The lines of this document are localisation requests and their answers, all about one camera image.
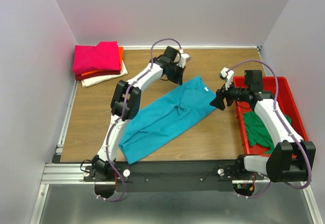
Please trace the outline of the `teal t shirt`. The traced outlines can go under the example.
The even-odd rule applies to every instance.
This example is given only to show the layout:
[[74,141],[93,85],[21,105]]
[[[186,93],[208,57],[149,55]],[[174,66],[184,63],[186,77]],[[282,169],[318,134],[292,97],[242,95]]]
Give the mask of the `teal t shirt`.
[[136,163],[199,123],[215,110],[215,93],[196,76],[141,109],[130,121],[119,148]]

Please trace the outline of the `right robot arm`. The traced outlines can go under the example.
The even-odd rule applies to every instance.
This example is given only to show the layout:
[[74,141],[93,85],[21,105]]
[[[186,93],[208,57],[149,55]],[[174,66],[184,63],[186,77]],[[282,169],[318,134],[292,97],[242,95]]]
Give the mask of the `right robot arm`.
[[219,74],[224,85],[216,91],[210,105],[224,110],[233,102],[245,102],[261,119],[271,136],[274,150],[269,157],[240,155],[234,165],[234,175],[245,179],[252,172],[267,176],[272,182],[311,182],[315,145],[305,141],[289,124],[277,103],[277,93],[264,90],[260,70],[246,70],[244,87],[236,87],[234,72],[223,68]]

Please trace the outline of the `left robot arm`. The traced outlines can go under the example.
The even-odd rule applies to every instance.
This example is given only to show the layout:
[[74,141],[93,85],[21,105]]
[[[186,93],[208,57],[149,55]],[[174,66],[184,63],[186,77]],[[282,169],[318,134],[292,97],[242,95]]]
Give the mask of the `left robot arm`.
[[151,57],[148,65],[135,77],[120,80],[111,101],[111,119],[105,139],[97,154],[91,160],[95,176],[100,180],[109,180],[116,173],[114,163],[118,145],[127,125],[140,110],[142,92],[162,76],[168,81],[182,85],[183,73],[191,56],[183,49],[168,46],[158,57]]

